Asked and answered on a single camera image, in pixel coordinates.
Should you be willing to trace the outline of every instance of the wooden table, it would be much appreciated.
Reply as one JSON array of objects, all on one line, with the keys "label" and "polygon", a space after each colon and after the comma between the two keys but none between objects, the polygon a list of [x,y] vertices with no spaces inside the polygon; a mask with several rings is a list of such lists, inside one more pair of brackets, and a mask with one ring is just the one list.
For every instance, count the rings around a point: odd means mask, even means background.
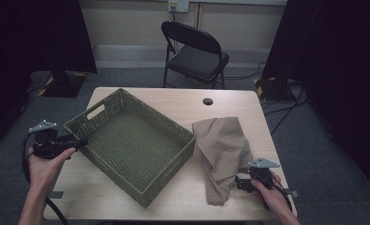
[{"label": "wooden table", "polygon": [[[88,107],[117,90],[117,87],[98,87]],[[266,124],[259,99],[252,91],[195,90],[162,88],[125,88],[129,93],[164,113],[185,128],[199,120],[238,116],[245,137],[249,140],[254,158],[279,162],[274,143]],[[211,98],[213,105],[202,103]],[[282,168],[274,168],[286,188]],[[274,218],[254,195],[231,191],[224,206],[206,202],[205,172],[200,152],[195,151],[184,167],[170,180],[147,208],[132,200],[110,178],[82,153],[75,153],[64,167],[54,187],[63,191],[61,199],[53,199],[67,219],[101,220],[264,220]],[[46,219],[58,219],[47,206]]]}]

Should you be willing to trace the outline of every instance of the green woven basket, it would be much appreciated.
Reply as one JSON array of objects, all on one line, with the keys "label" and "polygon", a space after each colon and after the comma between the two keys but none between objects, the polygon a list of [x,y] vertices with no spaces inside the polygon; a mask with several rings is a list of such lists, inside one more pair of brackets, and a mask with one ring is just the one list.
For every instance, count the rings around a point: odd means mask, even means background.
[{"label": "green woven basket", "polygon": [[[104,108],[94,117],[88,115]],[[195,135],[120,88],[65,124],[81,151],[147,207],[193,154]]]}]

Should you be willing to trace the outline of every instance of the white wall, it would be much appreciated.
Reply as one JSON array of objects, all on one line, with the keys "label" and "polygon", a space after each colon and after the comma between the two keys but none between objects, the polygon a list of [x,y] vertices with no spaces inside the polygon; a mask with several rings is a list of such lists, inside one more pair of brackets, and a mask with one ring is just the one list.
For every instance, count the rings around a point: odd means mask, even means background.
[{"label": "white wall", "polygon": [[[81,7],[94,45],[166,45],[160,25],[172,19],[167,2],[82,0]],[[189,3],[176,21],[198,23],[225,49],[270,49],[284,7]]]}]

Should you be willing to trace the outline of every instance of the folded cloth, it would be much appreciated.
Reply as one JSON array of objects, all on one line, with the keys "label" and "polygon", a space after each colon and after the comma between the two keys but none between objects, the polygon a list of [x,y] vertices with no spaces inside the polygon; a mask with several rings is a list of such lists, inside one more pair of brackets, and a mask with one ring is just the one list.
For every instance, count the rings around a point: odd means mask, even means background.
[{"label": "folded cloth", "polygon": [[193,123],[196,146],[207,172],[208,204],[223,205],[234,186],[235,174],[253,160],[238,117],[212,118]]}]

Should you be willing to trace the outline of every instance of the gray carpet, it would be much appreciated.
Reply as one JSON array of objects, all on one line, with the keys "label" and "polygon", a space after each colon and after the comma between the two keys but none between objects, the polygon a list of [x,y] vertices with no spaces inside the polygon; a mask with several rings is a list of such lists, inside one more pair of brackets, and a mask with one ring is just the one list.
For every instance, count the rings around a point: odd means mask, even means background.
[{"label": "gray carpet", "polygon": [[[227,77],[243,77],[254,68],[227,68]],[[32,76],[32,89],[48,73]],[[81,113],[94,89],[99,86],[161,87],[163,68],[101,68],[89,75],[76,98],[38,97],[32,93],[25,111],[16,119],[0,141],[0,224],[17,223],[28,185],[22,174],[21,145],[28,128],[43,119],[63,125]],[[182,76],[171,76],[170,82],[182,88],[209,88]],[[227,89],[255,90],[251,79],[226,81]],[[300,85],[291,86],[295,94]],[[261,102],[271,112],[289,103]],[[286,111],[266,115],[273,130]],[[330,138],[331,132],[311,104],[296,107],[273,134],[289,186],[300,193],[295,204],[302,224],[370,224],[370,185],[353,159]],[[45,224],[60,224],[45,221]],[[71,221],[70,224],[98,224],[98,221]],[[276,224],[273,221],[265,224]]]}]

